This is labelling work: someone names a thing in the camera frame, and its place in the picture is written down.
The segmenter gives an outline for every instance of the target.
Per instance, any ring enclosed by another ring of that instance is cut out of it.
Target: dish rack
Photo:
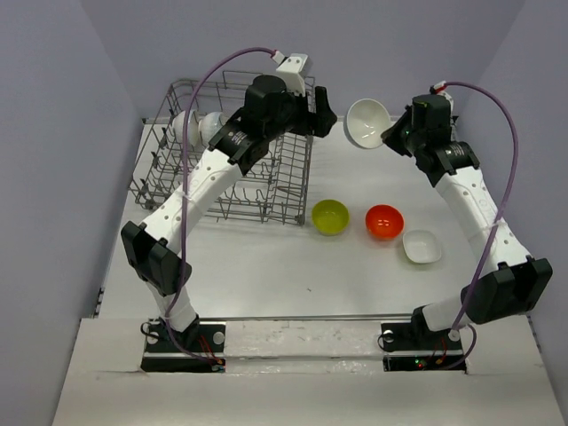
[[[201,88],[195,105],[200,119],[207,113],[222,111],[227,116],[242,106],[247,87],[261,73],[224,71],[222,81],[207,82]],[[177,80],[168,92],[150,130],[138,151],[129,190],[135,202],[144,209],[158,209],[181,185],[182,146],[174,134],[173,119],[181,113],[199,81]],[[305,79],[310,109],[315,79]],[[220,219],[253,220],[260,223],[305,223],[306,197],[310,175],[313,137],[291,133],[275,139],[269,153],[240,182],[227,189],[209,208],[205,216]],[[205,146],[188,147],[189,171],[197,165]]]

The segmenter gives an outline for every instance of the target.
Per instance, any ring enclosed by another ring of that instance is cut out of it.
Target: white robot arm
[[[481,278],[472,284],[469,303],[464,304],[467,286],[456,296],[416,308],[403,340],[428,340],[436,335],[439,339],[439,333],[447,334],[462,309],[465,314],[459,327],[528,312],[552,275],[548,260],[535,260],[504,220],[494,223],[497,207],[479,161],[467,143],[451,140],[450,121],[451,106],[445,97],[417,96],[382,139],[398,154],[416,159],[418,169],[446,200],[477,258],[497,226],[495,240]]]
[[[304,78],[310,61],[306,55],[285,57],[276,51],[272,58],[279,64],[276,75],[260,75],[247,88],[243,107],[210,140],[209,149],[188,177],[188,194],[180,185],[142,224],[129,222],[121,231],[129,264],[150,288],[161,318],[170,309],[168,320],[181,334],[181,342],[189,342],[199,326],[187,291],[179,289],[184,197],[185,232],[189,234],[210,205],[266,155],[271,141],[288,131],[323,138],[337,120],[323,87],[314,89],[316,111],[309,111]],[[189,278],[191,266],[185,270],[183,282]]]

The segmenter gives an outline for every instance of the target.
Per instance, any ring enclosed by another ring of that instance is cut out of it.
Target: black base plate
[[[432,333],[420,340],[413,337],[410,322],[383,322],[381,324],[383,338],[379,345],[386,352],[395,351],[434,351],[441,348],[441,340],[444,339],[449,351],[463,351],[462,341],[454,342],[447,336],[447,331]]]
[[[201,323],[198,336],[205,339],[213,353],[221,361],[221,365],[215,362],[206,362],[201,359],[180,357],[178,348],[174,346],[168,336],[168,331],[159,321],[151,322],[147,331],[158,335],[158,342],[149,343],[148,337],[144,346],[144,356],[140,368],[147,373],[218,373],[223,372],[225,359],[221,357],[225,350],[225,342],[215,344],[213,335],[217,332],[225,334],[225,324]],[[200,343],[195,340],[187,349],[197,355],[205,357]]]
[[[440,364],[436,364],[439,358],[428,359],[417,357],[393,357],[387,355],[383,359],[384,371],[431,371],[439,370],[442,367],[449,366],[455,361],[462,358],[462,355],[448,355]],[[466,371],[465,361],[457,366],[450,368],[448,371]]]

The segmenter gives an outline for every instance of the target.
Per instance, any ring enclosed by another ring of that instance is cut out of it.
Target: yellow bowl
[[[312,209],[312,222],[324,235],[337,235],[349,224],[349,210],[337,200],[323,200]]]

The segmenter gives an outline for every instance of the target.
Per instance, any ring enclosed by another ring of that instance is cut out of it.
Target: bowl
[[[365,215],[367,230],[381,240],[397,238],[405,227],[405,219],[392,206],[379,204],[369,209]]]
[[[199,134],[201,142],[207,146],[215,134],[227,123],[227,116],[223,113],[209,113],[199,121]]]
[[[312,222],[324,235],[337,235],[349,224],[349,210],[337,200],[323,200],[312,209]]]
[[[349,108],[345,118],[347,136],[357,145],[371,149],[383,144],[381,133],[391,125],[389,111],[374,99],[360,99]]]
[[[174,118],[174,121],[171,124],[174,129],[174,134],[176,135],[176,140],[179,144],[183,141],[184,116],[185,111],[182,111],[176,116],[176,118]],[[197,147],[201,145],[199,124],[197,122],[197,111],[194,109],[189,112],[189,121],[187,122],[187,140],[191,146]]]
[[[431,264],[442,257],[442,247],[436,235],[423,229],[408,231],[402,237],[406,255],[416,264]]]

